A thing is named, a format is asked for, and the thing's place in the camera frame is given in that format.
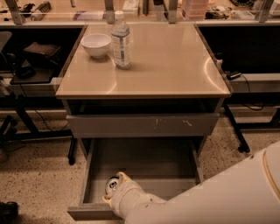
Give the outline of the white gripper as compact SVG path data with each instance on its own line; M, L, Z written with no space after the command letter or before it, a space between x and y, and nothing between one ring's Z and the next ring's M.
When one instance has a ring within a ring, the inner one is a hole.
M134 207L141 204L165 203L164 199L145 192L124 172L119 171L116 176L119 179L119 186L109 197L102 195L102 200L111 207L117 216L125 219Z

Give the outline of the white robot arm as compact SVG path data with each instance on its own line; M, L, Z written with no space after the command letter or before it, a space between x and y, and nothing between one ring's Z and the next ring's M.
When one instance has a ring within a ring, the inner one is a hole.
M102 198L124 224L280 224L280 142L169 200L115 182Z

